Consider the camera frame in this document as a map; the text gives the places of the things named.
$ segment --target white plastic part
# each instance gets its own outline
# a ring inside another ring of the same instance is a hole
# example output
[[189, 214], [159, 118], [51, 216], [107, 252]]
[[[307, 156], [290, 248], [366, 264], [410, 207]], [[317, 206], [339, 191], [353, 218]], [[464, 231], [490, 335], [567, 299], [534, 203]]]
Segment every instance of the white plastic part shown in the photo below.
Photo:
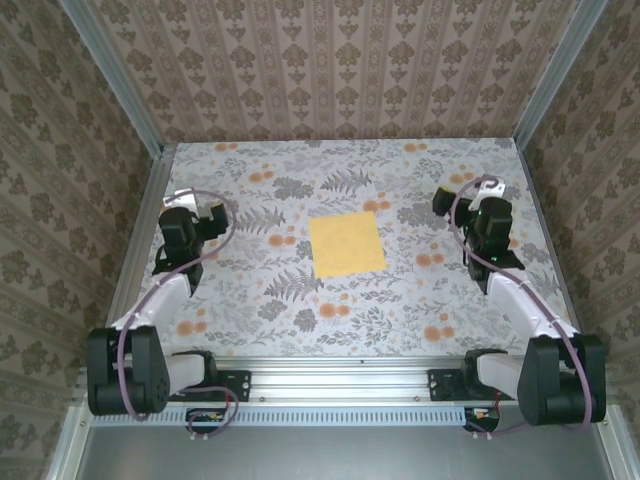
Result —
[[504, 194], [504, 180], [498, 179], [498, 184], [495, 186], [491, 186], [495, 183], [494, 180], [485, 180], [480, 184], [480, 188], [478, 189], [478, 193], [476, 198], [473, 199], [471, 204], [469, 205], [469, 210], [476, 211], [480, 208], [480, 202], [485, 198], [489, 197], [498, 197], [502, 198]]
[[[153, 276], [151, 278], [152, 283], [157, 282], [160, 279], [160, 275]], [[182, 307], [190, 296], [191, 288], [189, 287], [187, 276], [176, 275], [169, 279], [168, 282], [160, 287], [160, 291], [151, 297], [144, 309], [137, 315], [131, 329], [133, 330], [141, 326], [155, 326], [160, 329], [164, 325], [168, 325], [171, 320], [173, 320], [178, 308]], [[132, 315], [136, 306], [137, 303], [122, 318], [116, 320], [111, 327], [122, 330], [122, 327]]]
[[[506, 271], [526, 283], [529, 288], [535, 292], [535, 295], [545, 307], [553, 312], [553, 309], [549, 307], [547, 302], [535, 291], [525, 272], [517, 268], [509, 268]], [[500, 273], [492, 273], [489, 276], [487, 294], [489, 295], [489, 299], [498, 305], [500, 310], [509, 317], [514, 330], [521, 337], [535, 338], [547, 335], [551, 338], [560, 338], [560, 334], [551, 322], [547, 320], [544, 312], [516, 282]], [[564, 329], [569, 338], [578, 333], [575, 328], [561, 320], [555, 313], [554, 317], [557, 320], [556, 323], [558, 326]]]
[[511, 398], [518, 398], [518, 381], [522, 360], [506, 353], [487, 353], [478, 357], [478, 379], [483, 385], [497, 388]]
[[[174, 195], [178, 195], [182, 192], [189, 192], [191, 190], [192, 190], [191, 188], [176, 190], [174, 192]], [[169, 201], [168, 199], [171, 197], [172, 195], [168, 197], [164, 197], [162, 199], [162, 203], [164, 204], [165, 208], [185, 207], [185, 208], [188, 208], [191, 212], [198, 215], [198, 202], [197, 202], [195, 193], [183, 195], [181, 197], [176, 198], [175, 200]]]
[[164, 357], [169, 370], [169, 390], [175, 395], [191, 385], [204, 380], [204, 358], [202, 355], [173, 355]]

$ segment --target black bracket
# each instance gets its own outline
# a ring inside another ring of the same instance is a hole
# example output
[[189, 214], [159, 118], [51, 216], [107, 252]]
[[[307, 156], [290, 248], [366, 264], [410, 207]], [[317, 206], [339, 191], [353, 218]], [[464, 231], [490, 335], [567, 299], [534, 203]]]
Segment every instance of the black bracket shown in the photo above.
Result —
[[[96, 328], [89, 334], [87, 396], [94, 415], [126, 413], [114, 367], [119, 337], [115, 328]], [[169, 372], [155, 327], [132, 330], [125, 342], [127, 353], [132, 355], [125, 375], [133, 408], [140, 413], [161, 412], [169, 398]]]
[[[460, 368], [428, 370], [429, 396], [432, 402], [493, 401], [496, 389], [488, 387], [478, 379], [478, 357], [485, 353], [507, 353], [497, 348], [469, 350]], [[502, 400], [511, 398], [501, 393]]]
[[[201, 217], [186, 207], [173, 207], [160, 215], [158, 224], [165, 243], [156, 252], [153, 275], [170, 272], [199, 258], [205, 241], [226, 233], [229, 219], [222, 204], [211, 207]], [[193, 265], [183, 273], [189, 279], [193, 295], [202, 278], [202, 265]]]
[[[439, 187], [431, 202], [433, 213], [438, 217], [444, 217], [451, 210], [455, 198], [455, 193]], [[461, 198], [458, 202], [458, 207], [456, 208], [456, 227], [468, 225], [476, 218], [476, 213], [469, 210], [469, 205], [471, 205], [471, 200], [468, 198]]]
[[[194, 350], [178, 355], [202, 355], [204, 357], [205, 378], [198, 385], [189, 388], [227, 387], [238, 397], [239, 402], [248, 402], [251, 394], [251, 372], [249, 370], [218, 370], [211, 352]], [[184, 392], [172, 395], [172, 402], [224, 402], [228, 399], [223, 392]]]
[[[215, 380], [205, 379], [205, 381], [203, 381], [201, 384], [194, 385], [194, 387], [196, 388], [208, 386], [227, 387], [229, 390], [236, 394], [240, 403], [245, 403], [249, 401], [249, 396], [251, 394], [251, 372], [248, 370], [222, 370], [217, 372], [217, 378]], [[230, 396], [225, 395], [225, 393], [223, 392], [185, 392], [180, 395], [172, 396], [170, 400], [189, 403], [227, 402], [227, 406], [223, 408], [195, 407], [187, 410], [185, 414], [185, 423], [188, 423], [189, 419], [195, 413], [198, 413], [198, 416], [194, 418], [193, 423], [207, 424], [195, 425], [192, 427], [192, 430], [195, 433], [199, 433], [202, 435], [211, 433], [216, 430], [222, 423], [224, 415], [227, 413], [227, 411], [229, 409], [235, 408], [235, 406], [233, 405], [233, 399], [230, 398]]]
[[467, 407], [464, 409], [464, 418], [467, 421], [464, 428], [468, 432], [479, 431], [475, 426], [477, 425], [485, 432], [493, 432], [498, 428], [500, 423], [500, 410], [496, 406], [482, 408], [482, 407]]
[[[605, 346], [596, 335], [575, 335], [571, 344], [589, 383], [591, 422], [601, 422], [607, 411]], [[518, 402], [530, 425], [582, 422], [585, 404], [578, 374], [561, 371], [560, 362], [575, 369], [561, 339], [543, 336], [529, 340], [518, 382]]]

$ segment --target damask wallpaper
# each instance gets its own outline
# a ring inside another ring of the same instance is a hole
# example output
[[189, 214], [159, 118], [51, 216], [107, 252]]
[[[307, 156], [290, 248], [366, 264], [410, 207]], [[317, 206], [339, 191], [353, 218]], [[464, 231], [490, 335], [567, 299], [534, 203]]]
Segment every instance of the damask wallpaper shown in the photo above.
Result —
[[640, 2], [609, 2], [525, 156], [640, 445]]
[[37, 478], [150, 159], [58, 3], [0, 2], [0, 478]]
[[508, 137], [577, 0], [92, 0], [165, 143]]

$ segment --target yellow paper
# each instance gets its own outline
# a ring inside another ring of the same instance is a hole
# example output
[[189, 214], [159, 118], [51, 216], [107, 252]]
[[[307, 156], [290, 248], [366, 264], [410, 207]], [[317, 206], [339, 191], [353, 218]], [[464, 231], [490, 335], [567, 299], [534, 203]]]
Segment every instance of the yellow paper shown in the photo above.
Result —
[[373, 212], [312, 218], [309, 230], [317, 278], [387, 268]]

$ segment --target floral mat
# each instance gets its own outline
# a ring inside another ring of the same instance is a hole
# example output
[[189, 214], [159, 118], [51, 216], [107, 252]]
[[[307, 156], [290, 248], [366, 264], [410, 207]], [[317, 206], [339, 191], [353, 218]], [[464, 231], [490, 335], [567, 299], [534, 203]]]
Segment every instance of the floral mat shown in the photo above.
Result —
[[[163, 343], [236, 356], [459, 355], [475, 347], [522, 353], [525, 342], [471, 281], [446, 221], [431, 212], [439, 185], [455, 191], [483, 173], [506, 181], [512, 248], [566, 318], [510, 139], [179, 145], [167, 193], [195, 187], [223, 194], [238, 229], [205, 264], [195, 295], [161, 332]], [[309, 219], [361, 211], [375, 212], [386, 270], [316, 278]], [[143, 291], [161, 244], [158, 230]]]

